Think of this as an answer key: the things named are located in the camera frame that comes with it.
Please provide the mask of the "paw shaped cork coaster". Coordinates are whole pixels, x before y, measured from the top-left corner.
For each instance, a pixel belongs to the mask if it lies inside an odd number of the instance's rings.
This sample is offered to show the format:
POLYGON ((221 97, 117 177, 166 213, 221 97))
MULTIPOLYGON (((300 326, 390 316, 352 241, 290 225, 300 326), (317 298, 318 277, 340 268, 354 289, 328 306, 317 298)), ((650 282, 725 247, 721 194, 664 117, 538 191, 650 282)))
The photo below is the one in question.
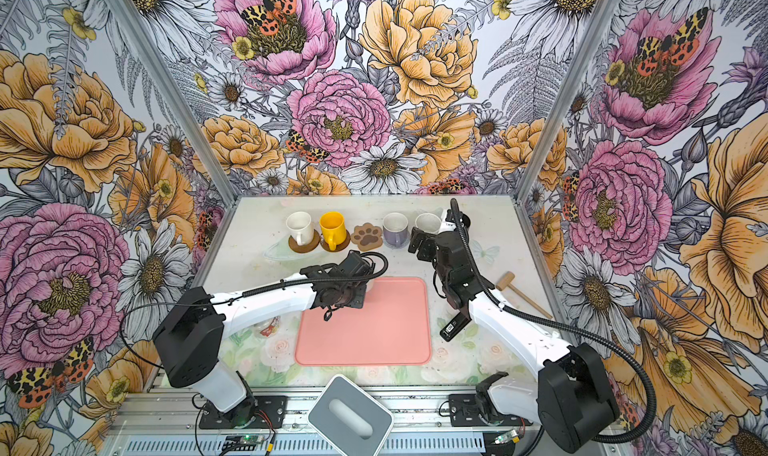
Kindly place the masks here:
POLYGON ((373 251, 383 245, 383 230, 371 223, 364 223, 354 228, 351 242, 361 252, 373 251))

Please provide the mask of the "dark brown round coaster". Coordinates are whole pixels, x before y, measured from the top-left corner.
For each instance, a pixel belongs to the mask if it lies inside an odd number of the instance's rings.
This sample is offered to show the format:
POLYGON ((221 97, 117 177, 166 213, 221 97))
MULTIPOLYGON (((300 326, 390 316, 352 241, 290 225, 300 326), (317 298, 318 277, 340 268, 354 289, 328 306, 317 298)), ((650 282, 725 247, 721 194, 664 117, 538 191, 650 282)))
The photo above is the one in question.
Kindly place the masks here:
POLYGON ((288 238, 288 246, 291 251, 298 254, 306 254, 312 252, 320 245, 321 236, 317 231, 313 232, 313 237, 310 242, 305 245, 299 245, 293 236, 288 238))

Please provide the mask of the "purple handled white mug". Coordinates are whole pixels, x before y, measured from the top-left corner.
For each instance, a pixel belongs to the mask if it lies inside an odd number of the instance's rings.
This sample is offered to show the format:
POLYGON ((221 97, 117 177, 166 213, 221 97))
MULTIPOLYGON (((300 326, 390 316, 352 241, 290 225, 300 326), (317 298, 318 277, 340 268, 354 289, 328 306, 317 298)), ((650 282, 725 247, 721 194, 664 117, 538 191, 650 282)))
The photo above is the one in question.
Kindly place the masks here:
POLYGON ((409 234, 409 221, 404 214, 392 212, 383 218, 383 238, 388 247, 404 247, 409 240, 409 234))

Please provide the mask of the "glossy brown round coaster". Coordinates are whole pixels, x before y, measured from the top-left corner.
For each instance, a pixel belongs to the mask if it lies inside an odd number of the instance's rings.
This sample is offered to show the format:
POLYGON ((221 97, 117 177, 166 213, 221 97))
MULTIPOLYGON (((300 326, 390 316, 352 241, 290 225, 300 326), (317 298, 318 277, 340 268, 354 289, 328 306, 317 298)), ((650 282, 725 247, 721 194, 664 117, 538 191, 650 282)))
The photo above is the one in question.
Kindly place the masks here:
POLYGON ((340 244, 336 245, 334 249, 331 249, 330 246, 327 244, 327 242, 324 239, 321 239, 320 246, 326 252, 337 253, 337 252, 340 252, 340 251, 346 249, 349 246, 350 241, 351 241, 350 233, 347 232, 345 234, 345 239, 340 244))

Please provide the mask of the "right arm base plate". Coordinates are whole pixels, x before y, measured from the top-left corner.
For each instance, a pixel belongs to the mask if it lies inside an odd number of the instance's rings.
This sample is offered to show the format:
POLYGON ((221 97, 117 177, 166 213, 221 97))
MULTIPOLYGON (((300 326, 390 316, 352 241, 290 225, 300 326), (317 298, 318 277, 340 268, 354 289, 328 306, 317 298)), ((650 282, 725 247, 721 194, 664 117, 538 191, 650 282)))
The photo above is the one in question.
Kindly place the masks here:
POLYGON ((448 418, 452 427, 521 427, 523 424, 529 424, 529 421, 517 416, 484 416, 474 395, 450 394, 447 402, 448 418))

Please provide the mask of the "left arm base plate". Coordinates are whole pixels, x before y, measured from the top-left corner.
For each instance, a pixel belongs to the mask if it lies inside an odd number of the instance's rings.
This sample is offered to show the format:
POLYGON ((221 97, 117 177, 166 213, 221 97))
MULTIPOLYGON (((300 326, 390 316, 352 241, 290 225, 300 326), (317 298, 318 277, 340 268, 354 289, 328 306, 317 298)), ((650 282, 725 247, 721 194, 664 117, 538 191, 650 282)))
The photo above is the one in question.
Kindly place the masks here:
POLYGON ((247 396, 228 412, 211 402, 203 406, 199 427, 203 430, 280 429, 286 412, 285 396, 247 396))

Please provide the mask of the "white mug off tray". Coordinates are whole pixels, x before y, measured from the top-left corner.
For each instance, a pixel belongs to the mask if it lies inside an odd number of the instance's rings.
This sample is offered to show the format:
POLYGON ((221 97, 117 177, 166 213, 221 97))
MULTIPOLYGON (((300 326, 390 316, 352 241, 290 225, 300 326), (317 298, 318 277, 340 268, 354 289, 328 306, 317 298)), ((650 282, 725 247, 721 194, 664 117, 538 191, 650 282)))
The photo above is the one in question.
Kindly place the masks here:
POLYGON ((286 219, 286 227, 299 245, 305 245, 313 237, 314 227, 309 213, 298 211, 290 214, 286 219))

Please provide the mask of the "yellow mug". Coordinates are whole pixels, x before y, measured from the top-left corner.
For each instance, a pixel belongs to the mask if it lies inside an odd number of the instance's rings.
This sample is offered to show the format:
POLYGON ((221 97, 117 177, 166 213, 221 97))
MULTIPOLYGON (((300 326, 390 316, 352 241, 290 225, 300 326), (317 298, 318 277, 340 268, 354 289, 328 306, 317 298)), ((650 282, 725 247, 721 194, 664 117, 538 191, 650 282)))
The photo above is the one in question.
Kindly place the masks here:
POLYGON ((345 225, 345 219, 339 212, 328 212, 324 214, 319 221, 322 239, 324 239, 331 249, 340 244, 345 239, 348 232, 345 225))

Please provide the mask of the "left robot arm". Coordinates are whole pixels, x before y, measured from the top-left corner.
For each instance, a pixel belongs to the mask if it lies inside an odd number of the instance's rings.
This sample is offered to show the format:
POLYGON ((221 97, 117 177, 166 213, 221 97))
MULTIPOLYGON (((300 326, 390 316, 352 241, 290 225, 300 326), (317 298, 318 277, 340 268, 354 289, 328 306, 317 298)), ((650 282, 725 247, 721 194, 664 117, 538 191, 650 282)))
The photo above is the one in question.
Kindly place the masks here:
POLYGON ((351 250, 339 263, 312 265, 276 283, 231 293, 188 290, 153 334, 169 383, 203 396, 204 410, 232 428, 257 418, 257 403, 245 379, 220 360, 222 342, 244 329, 287 313, 317 310, 325 322, 335 312, 361 309, 367 284, 383 276, 388 259, 351 250))

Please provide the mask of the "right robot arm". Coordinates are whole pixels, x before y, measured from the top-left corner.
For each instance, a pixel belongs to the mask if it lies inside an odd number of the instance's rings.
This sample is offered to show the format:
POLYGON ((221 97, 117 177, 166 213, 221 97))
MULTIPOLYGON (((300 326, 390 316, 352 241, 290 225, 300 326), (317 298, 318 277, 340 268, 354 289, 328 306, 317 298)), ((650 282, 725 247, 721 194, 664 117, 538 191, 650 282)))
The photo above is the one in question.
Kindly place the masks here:
POLYGON ((642 365, 604 336, 514 308, 481 274, 470 249, 470 224, 452 199, 430 226, 412 229, 408 251, 431 264, 435 285, 456 312, 440 331, 444 341, 474 323, 493 333, 535 376, 534 385, 516 383, 506 372, 479 383, 475 395, 484 420, 493 424, 515 416, 535 422, 569 454, 589 441, 618 445, 643 437, 654 425, 658 402, 642 365), (605 431, 621 411, 596 345, 626 362, 645 392, 644 415, 623 433, 605 431))

